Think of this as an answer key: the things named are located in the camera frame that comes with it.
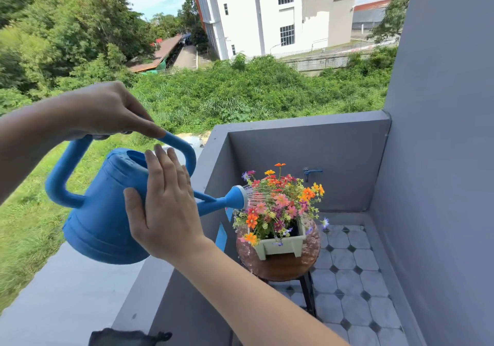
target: left hand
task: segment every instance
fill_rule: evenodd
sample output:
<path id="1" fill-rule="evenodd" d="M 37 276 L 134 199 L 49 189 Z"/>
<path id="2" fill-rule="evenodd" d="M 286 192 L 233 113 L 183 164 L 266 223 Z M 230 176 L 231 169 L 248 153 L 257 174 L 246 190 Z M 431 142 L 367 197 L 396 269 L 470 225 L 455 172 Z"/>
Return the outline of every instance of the left hand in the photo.
<path id="1" fill-rule="evenodd" d="M 45 102 L 59 111 L 70 127 L 66 140 L 132 131 L 153 138 L 166 134 L 120 81 L 96 83 Z"/>

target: watering can opening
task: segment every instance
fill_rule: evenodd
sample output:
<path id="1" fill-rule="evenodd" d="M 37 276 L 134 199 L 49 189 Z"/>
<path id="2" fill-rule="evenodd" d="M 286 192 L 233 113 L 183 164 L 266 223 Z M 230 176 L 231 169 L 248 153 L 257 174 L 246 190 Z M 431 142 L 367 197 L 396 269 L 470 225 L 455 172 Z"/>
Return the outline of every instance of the watering can opening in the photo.
<path id="1" fill-rule="evenodd" d="M 135 151 L 135 150 L 128 150 L 127 151 L 127 156 L 136 164 L 139 164 L 141 167 L 148 168 L 148 165 L 146 163 L 146 157 L 142 152 Z"/>

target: right hand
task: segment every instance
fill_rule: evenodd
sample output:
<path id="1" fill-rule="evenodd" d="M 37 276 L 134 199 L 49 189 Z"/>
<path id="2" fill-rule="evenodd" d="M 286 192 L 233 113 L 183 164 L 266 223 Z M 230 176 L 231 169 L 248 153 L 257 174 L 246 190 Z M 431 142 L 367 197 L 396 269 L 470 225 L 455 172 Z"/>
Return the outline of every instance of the right hand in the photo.
<path id="1" fill-rule="evenodd" d="M 202 231 L 187 169 L 174 149 L 166 153 L 157 144 L 155 153 L 145 152 L 149 170 L 145 212 L 139 193 L 131 187 L 124 190 L 126 211 L 134 239 L 150 255 L 176 266 L 211 240 Z"/>

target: blue watering can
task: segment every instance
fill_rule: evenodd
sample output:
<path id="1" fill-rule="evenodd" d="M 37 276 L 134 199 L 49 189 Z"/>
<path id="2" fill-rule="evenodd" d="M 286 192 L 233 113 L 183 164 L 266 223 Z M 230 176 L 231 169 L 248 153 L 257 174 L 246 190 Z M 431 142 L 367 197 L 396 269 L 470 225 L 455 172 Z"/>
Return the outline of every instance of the blue watering can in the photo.
<path id="1" fill-rule="evenodd" d="M 192 176 L 196 168 L 196 154 L 190 144 L 171 134 L 159 139 L 180 150 Z M 149 254 L 130 234 L 123 189 L 135 188 L 143 203 L 146 199 L 148 169 L 144 153 L 114 149 L 105 158 L 98 174 L 84 195 L 67 191 L 66 183 L 84 153 L 93 141 L 92 135 L 71 141 L 64 154 L 46 180 L 46 193 L 55 203 L 73 208 L 65 221 L 63 231 L 67 242 L 78 252 L 108 264 L 132 264 Z M 247 194 L 243 187 L 235 186 L 223 198 L 194 192 L 199 215 L 224 209 L 244 209 Z"/>

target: red roof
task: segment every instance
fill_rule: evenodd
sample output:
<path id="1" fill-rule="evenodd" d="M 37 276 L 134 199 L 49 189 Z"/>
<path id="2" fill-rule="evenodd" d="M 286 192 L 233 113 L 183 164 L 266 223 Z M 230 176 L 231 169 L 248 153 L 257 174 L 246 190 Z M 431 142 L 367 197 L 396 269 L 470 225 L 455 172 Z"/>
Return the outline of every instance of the red roof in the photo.
<path id="1" fill-rule="evenodd" d="M 156 68 L 160 64 L 160 62 L 162 62 L 163 59 L 168 56 L 168 54 L 177 45 L 180 39 L 182 39 L 182 34 L 177 34 L 175 37 L 168 38 L 162 41 L 160 43 L 160 49 L 155 52 L 153 62 L 149 62 L 146 64 L 134 64 L 129 62 L 127 63 L 127 66 L 129 67 L 130 71 L 134 73 Z"/>
<path id="2" fill-rule="evenodd" d="M 355 6 L 354 11 L 366 11 L 367 9 L 386 8 L 391 0 L 380 0 L 378 2 L 366 3 Z"/>

